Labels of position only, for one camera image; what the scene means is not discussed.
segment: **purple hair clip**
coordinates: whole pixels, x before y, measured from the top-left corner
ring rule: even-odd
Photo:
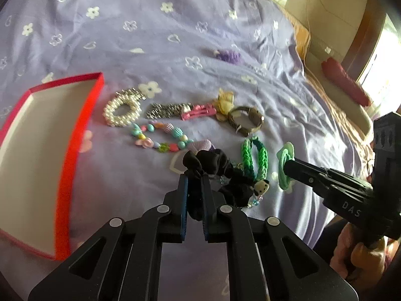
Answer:
[[[233,50],[217,50],[215,52],[216,58],[232,64],[242,63],[241,54]]]

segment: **metal rivet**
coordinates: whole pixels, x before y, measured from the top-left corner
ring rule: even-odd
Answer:
[[[123,224],[123,221],[119,218],[113,218],[109,222],[110,226],[113,226],[114,228],[119,227],[121,224]]]
[[[231,213],[233,211],[233,208],[230,205],[223,205],[220,207],[220,210],[223,213]]]
[[[159,213],[167,213],[170,210],[170,207],[167,205],[160,205],[159,207],[157,207],[157,211]]]
[[[277,226],[280,224],[280,220],[277,217],[269,217],[267,219],[267,222],[271,225],[271,226]]]

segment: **bed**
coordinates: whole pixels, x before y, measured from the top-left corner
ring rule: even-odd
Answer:
[[[104,105],[128,87],[149,88],[142,109],[205,103],[222,87],[235,93],[236,105],[261,110],[258,135],[269,151],[270,190],[246,212],[277,216],[311,247],[334,214],[309,187],[278,187],[276,152],[291,141],[299,159],[352,175],[363,170],[355,143],[305,77],[291,22],[271,0],[8,0],[0,28],[0,125],[36,84],[105,75],[88,125],[93,148],[80,154],[74,179],[73,250],[110,218],[140,217],[178,182],[169,170],[171,154],[139,148],[128,130],[105,124]],[[239,51],[243,63],[216,59],[218,49]],[[240,161],[243,138],[227,123],[208,117],[171,123]],[[224,245],[207,245],[202,224],[189,219],[185,243],[163,249],[159,300],[228,300],[225,254]],[[0,271],[23,299],[57,266],[4,237],[0,255]]]

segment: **red cloth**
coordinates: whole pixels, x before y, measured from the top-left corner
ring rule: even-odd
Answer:
[[[330,57],[327,61],[322,62],[322,70],[328,80],[341,88],[356,103],[364,107],[372,104],[369,95],[348,76],[339,62]]]

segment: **wall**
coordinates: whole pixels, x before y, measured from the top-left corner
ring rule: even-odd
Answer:
[[[308,18],[312,41],[310,52],[320,60],[328,54],[341,62],[359,28],[367,0],[309,0]],[[306,27],[306,0],[287,0],[285,8]]]

